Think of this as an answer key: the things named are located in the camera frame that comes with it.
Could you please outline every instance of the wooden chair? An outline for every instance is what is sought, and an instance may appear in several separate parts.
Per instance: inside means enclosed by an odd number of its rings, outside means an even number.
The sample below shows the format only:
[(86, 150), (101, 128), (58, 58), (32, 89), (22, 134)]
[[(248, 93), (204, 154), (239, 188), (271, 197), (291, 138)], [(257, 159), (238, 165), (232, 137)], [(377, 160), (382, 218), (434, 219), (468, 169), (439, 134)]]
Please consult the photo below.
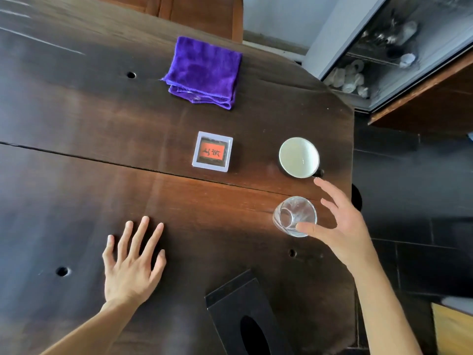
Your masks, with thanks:
[(243, 0), (102, 0), (243, 42)]

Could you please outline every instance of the glass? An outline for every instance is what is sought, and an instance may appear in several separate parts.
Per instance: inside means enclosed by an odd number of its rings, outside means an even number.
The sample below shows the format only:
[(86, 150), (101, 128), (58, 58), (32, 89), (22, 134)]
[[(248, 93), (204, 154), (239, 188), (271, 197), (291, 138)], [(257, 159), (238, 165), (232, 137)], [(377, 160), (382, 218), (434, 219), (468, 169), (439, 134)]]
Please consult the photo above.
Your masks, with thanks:
[(307, 234), (298, 232), (296, 224), (300, 221), (317, 223), (317, 212), (311, 202), (303, 197), (290, 197), (277, 206), (272, 215), (275, 226), (293, 237), (306, 237)]

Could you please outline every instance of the dark wooden table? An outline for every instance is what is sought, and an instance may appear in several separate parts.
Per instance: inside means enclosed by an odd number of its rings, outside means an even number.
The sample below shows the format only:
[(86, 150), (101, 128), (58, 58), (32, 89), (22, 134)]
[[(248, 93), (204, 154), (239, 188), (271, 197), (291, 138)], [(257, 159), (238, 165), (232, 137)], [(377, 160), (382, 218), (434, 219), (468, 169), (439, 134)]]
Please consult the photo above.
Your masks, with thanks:
[[(166, 224), (168, 265), (113, 354), (224, 354), (204, 295), (248, 268), (296, 354), (350, 345), (347, 269), (271, 216), (301, 195), (334, 225), (312, 179), (282, 173), (277, 154), (311, 140), (349, 194), (352, 111), (276, 55), (97, 0), (12, 1), (0, 0), (0, 348), (36, 354), (94, 315), (106, 236), (142, 215)], [(159, 81), (179, 35), (244, 53), (232, 111)], [(234, 138), (228, 173), (191, 166), (198, 131)]]

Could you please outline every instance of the purple towel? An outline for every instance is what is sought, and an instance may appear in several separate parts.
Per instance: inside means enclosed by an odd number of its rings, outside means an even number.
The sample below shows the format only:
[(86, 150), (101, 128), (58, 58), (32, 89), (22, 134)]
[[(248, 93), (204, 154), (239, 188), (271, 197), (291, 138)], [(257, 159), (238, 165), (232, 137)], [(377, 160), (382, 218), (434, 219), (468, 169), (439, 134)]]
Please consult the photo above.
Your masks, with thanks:
[(162, 81), (169, 92), (192, 103), (231, 109), (242, 54), (189, 37), (177, 39), (174, 59)]

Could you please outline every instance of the finger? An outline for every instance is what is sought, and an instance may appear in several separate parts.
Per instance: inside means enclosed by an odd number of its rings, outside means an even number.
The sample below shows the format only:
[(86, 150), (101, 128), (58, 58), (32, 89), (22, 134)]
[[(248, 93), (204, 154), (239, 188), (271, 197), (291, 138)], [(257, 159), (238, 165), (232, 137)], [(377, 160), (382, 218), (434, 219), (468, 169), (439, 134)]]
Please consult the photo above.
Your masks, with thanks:
[(141, 223), (139, 224), (138, 230), (136, 231), (135, 235), (132, 239), (132, 246), (130, 247), (130, 256), (134, 258), (138, 258), (139, 256), (139, 247), (141, 246), (141, 241), (145, 236), (146, 229), (148, 228), (148, 223), (150, 222), (150, 218), (146, 215), (141, 218)]
[(153, 232), (153, 235), (151, 236), (151, 238), (146, 243), (145, 249), (144, 249), (143, 253), (141, 254), (141, 257), (146, 262), (151, 262), (151, 256), (153, 255), (154, 248), (156, 247), (156, 244), (159, 241), (159, 238), (161, 238), (161, 234), (163, 233), (163, 229), (164, 229), (164, 224), (163, 223), (158, 224), (156, 229)]
[(348, 199), (346, 194), (334, 186), (332, 183), (323, 180), (322, 178), (315, 178), (314, 183), (318, 185), (324, 192), (326, 192), (339, 208), (343, 208), (351, 205), (351, 201)]
[(128, 242), (130, 241), (132, 232), (133, 232), (133, 222), (131, 220), (128, 220), (127, 223), (125, 224), (125, 230), (123, 231), (120, 241), (118, 242), (117, 263), (121, 263), (126, 259), (127, 250), (128, 250)]
[(326, 199), (324, 199), (324, 198), (322, 198), (322, 199), (320, 200), (320, 203), (321, 203), (324, 207), (327, 207), (327, 208), (332, 212), (333, 215), (338, 214), (338, 207), (337, 207), (334, 203), (332, 203), (332, 202), (330, 202), (330, 201), (328, 201), (328, 200), (326, 200)]
[(115, 244), (115, 237), (113, 235), (109, 235), (107, 237), (107, 246), (105, 247), (105, 250), (102, 253), (103, 265), (105, 266), (105, 273), (108, 273), (109, 270), (115, 266), (114, 244)]
[(318, 224), (300, 222), (296, 224), (296, 229), (304, 234), (307, 234), (313, 238), (322, 240), (325, 244), (328, 245), (331, 239), (331, 229), (324, 228)]
[(161, 280), (161, 275), (163, 274), (164, 267), (166, 266), (166, 252), (164, 249), (161, 249), (157, 255), (156, 262), (154, 263), (154, 268), (151, 271), (150, 280), (151, 283), (157, 285)]

